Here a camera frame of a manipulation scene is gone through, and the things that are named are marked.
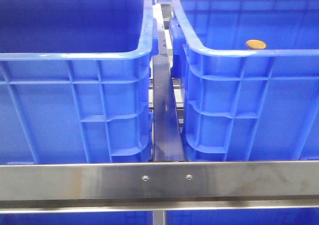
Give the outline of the blue crate lower shelf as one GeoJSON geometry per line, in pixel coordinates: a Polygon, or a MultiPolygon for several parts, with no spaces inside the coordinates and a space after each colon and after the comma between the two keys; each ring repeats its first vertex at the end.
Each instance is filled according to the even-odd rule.
{"type": "MultiPolygon", "coordinates": [[[[2,214],[2,225],[151,225],[152,212],[2,214]]],[[[166,213],[168,225],[317,225],[317,208],[182,210],[166,213]]]]}

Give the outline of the blue crate front left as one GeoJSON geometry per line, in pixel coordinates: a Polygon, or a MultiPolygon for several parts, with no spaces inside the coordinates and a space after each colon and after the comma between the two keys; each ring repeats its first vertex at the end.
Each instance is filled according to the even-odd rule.
{"type": "Polygon", "coordinates": [[[0,0],[2,165],[147,162],[152,0],[0,0]]]}

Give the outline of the blue crate front right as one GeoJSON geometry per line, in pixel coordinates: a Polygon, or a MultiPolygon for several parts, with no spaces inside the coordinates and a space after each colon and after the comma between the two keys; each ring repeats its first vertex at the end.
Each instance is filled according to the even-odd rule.
{"type": "Polygon", "coordinates": [[[189,161],[317,160],[319,0],[172,0],[189,161]],[[262,40],[263,50],[246,41],[262,40]]]}

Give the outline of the blue crate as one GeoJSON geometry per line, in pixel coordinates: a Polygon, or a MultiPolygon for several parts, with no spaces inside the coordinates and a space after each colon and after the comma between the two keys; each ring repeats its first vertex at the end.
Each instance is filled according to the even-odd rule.
{"type": "Polygon", "coordinates": [[[189,161],[317,160],[319,0],[172,0],[189,161]],[[262,40],[263,50],[246,41],[262,40]]]}
{"type": "Polygon", "coordinates": [[[2,165],[147,162],[152,0],[0,0],[2,165]]]}

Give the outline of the yellow push button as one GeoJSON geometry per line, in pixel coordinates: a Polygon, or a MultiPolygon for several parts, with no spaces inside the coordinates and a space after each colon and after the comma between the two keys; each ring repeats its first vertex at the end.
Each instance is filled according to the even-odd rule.
{"type": "Polygon", "coordinates": [[[246,46],[250,50],[263,50],[267,47],[267,44],[262,40],[250,39],[246,41],[246,46]]]}

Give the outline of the steel rack front rail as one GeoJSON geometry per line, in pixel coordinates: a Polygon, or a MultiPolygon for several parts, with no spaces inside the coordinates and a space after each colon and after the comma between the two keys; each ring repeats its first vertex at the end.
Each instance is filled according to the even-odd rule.
{"type": "Polygon", "coordinates": [[[0,168],[3,214],[316,208],[318,205],[317,161],[0,168]]]}

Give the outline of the steel rack centre divider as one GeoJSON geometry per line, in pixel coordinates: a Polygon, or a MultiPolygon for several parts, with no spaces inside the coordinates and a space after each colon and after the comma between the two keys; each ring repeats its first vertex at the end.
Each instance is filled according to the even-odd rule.
{"type": "Polygon", "coordinates": [[[153,58],[154,161],[184,161],[164,29],[158,33],[159,53],[153,58]]]}

